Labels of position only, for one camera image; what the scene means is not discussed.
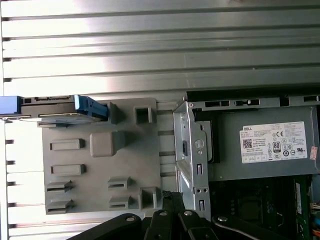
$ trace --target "barcode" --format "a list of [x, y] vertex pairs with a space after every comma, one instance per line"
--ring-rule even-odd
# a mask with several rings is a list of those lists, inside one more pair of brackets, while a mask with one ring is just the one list
[[243, 140], [243, 148], [244, 149], [252, 148], [252, 139], [244, 139]]

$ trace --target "metal drive bracket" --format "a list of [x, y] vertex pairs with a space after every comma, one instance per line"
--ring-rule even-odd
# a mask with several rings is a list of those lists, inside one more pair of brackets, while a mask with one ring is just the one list
[[173, 113], [177, 182], [186, 209], [211, 218], [207, 138], [195, 122], [192, 102], [183, 102]]

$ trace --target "gray plastic shroud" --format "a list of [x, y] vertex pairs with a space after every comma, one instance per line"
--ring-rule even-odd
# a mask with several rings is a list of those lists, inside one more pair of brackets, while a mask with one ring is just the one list
[[100, 103], [115, 121], [42, 129], [47, 214], [162, 206], [156, 100]]

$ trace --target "ribbed metal panel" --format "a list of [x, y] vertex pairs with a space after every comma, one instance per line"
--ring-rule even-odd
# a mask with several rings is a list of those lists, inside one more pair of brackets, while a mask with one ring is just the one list
[[[186, 90], [320, 83], [319, 0], [0, 3], [0, 94], [156, 98], [162, 185], [168, 190], [175, 188], [170, 109]], [[1, 189], [4, 239], [7, 206], [11, 240], [63, 240], [113, 217], [46, 215], [41, 130], [25, 123], [5, 128], [14, 144], [5, 147], [0, 136], [0, 180], [15, 185]]]

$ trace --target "power supply label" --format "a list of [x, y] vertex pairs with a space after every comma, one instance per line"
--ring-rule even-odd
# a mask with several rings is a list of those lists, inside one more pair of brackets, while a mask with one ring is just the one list
[[240, 144], [243, 164], [308, 157], [303, 121], [244, 126]]

